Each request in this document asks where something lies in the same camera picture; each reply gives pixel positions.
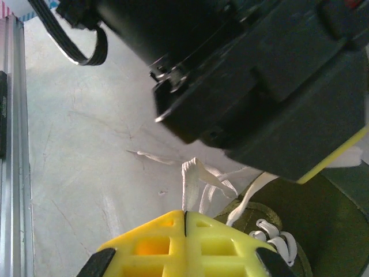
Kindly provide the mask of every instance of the white table surface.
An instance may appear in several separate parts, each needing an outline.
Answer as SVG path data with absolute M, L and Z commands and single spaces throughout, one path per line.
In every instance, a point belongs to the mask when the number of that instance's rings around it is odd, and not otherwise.
M 91 53 L 95 36 L 67 33 Z M 36 276 L 76 276 L 103 242 L 181 208 L 180 167 L 127 152 L 242 166 L 154 123 L 149 70 L 114 34 L 98 67 L 73 65 L 38 18 L 25 25 Z M 369 138 L 361 142 L 369 148 Z M 240 191 L 252 178 L 233 183 Z M 229 200 L 218 193 L 210 215 Z

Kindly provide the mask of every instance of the black plastic casing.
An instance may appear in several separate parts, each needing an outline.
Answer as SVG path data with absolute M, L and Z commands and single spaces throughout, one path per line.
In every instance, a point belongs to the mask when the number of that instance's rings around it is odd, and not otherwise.
M 95 0 L 150 67 L 157 122 L 291 180 L 365 126 L 369 5 Z

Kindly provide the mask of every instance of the green canvas sneaker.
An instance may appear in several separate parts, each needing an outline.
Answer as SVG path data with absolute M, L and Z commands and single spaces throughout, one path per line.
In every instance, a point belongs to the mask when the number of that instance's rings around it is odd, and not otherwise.
M 360 168 L 361 171 L 345 169 L 346 179 L 350 179 L 347 174 L 352 172 L 352 179 L 357 182 L 357 176 L 362 174 L 362 181 L 367 184 L 369 167 L 363 164 Z M 369 190 L 365 187 L 356 193 L 367 194 L 366 198 L 360 197 L 367 199 L 368 206 Z M 225 223 L 246 191 L 215 219 Z M 369 262 L 368 213 L 337 182 L 333 184 L 322 174 L 304 185 L 276 179 L 256 192 L 251 200 L 255 202 L 248 203 L 232 226 L 252 235 L 254 231 L 265 232 L 257 226 L 259 219 L 265 219 L 279 231 L 291 232 L 298 242 L 298 254 L 291 267 L 296 276 L 366 276 L 363 274 Z

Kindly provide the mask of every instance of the white lace loop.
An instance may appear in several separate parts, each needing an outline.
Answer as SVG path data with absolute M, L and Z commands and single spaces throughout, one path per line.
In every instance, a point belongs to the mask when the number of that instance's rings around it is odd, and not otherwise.
M 258 178 L 254 180 L 254 182 L 251 183 L 251 185 L 248 187 L 246 194 L 244 195 L 244 198 L 242 202 L 239 204 L 237 208 L 235 208 L 229 215 L 227 219 L 227 225 L 232 226 L 235 221 L 237 221 L 240 216 L 243 214 L 244 210 L 246 209 L 248 202 L 252 198 L 252 196 L 261 190 L 266 184 L 268 184 L 270 181 L 278 178 L 278 176 L 269 174 L 269 173 L 262 173 Z
M 267 232 L 270 239 L 267 240 L 263 231 L 252 231 L 249 235 L 260 241 L 273 244 L 283 260 L 290 267 L 293 266 L 298 255 L 298 246 L 293 235 L 288 232 L 279 232 L 275 225 L 269 223 L 265 219 L 259 219 L 256 225 Z
M 215 174 L 220 174 L 216 169 L 211 170 Z M 220 182 L 214 174 L 205 168 L 199 159 L 193 158 L 182 164 L 182 209 L 184 211 L 192 209 L 196 203 L 199 194 L 199 180 L 209 184 L 209 186 L 220 189 L 228 198 L 235 198 L 238 195 L 236 189 L 229 181 Z M 214 189 L 209 186 L 205 188 L 202 194 L 201 209 L 203 212 L 208 209 L 214 193 Z
M 269 244 L 273 244 L 276 251 L 283 258 L 283 260 L 288 264 L 289 253 L 286 242 L 281 237 L 275 237 L 267 241 Z
M 275 238 L 276 236 L 279 235 L 278 228 L 274 226 L 273 224 L 270 224 L 265 219 L 259 219 L 258 221 L 256 221 L 256 226 L 266 231 L 269 238 Z
M 288 253 L 289 253 L 287 264 L 291 267 L 295 263 L 295 259 L 298 255 L 297 242 L 295 238 L 293 237 L 293 235 L 289 232 L 281 232 L 280 236 L 285 237 L 287 240 L 287 247 L 288 247 Z
M 153 155 L 153 154 L 142 152 L 142 151 L 137 151 L 137 152 L 134 152 L 134 153 L 139 155 L 139 156 L 146 156 L 147 158 L 149 158 L 151 160 L 154 160 L 155 162 L 164 163 L 164 164 L 167 164 L 169 166 L 179 162 L 179 160 L 174 160 L 174 159 L 171 159 L 171 158 L 157 156 L 157 155 Z
M 260 241 L 266 242 L 266 235 L 264 234 L 263 231 L 252 231 L 250 234 L 248 234 L 249 236 L 256 238 Z
M 237 171 L 224 173 L 223 175 L 219 176 L 219 180 L 224 181 L 227 179 L 246 178 L 246 177 L 256 175 L 256 174 L 260 174 L 260 170 L 246 166 Z

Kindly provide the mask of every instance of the yellow edge strip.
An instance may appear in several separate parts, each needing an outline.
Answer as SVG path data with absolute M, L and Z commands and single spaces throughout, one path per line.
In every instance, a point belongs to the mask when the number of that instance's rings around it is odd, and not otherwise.
M 308 173 L 306 173 L 304 176 L 301 177 L 300 180 L 297 181 L 298 184 L 305 184 L 307 181 L 309 181 L 312 177 L 317 175 L 320 171 L 322 171 L 327 165 L 329 165 L 331 162 L 333 162 L 335 159 L 338 158 L 343 152 L 345 152 L 348 148 L 353 146 L 355 143 L 357 143 L 359 140 L 365 136 L 367 133 L 367 128 L 362 128 L 360 131 L 358 131 L 356 134 L 354 134 L 348 141 L 343 143 L 338 149 L 336 149 L 332 154 L 330 154 L 328 157 L 326 157 L 323 161 L 318 163 L 312 170 L 310 170 Z

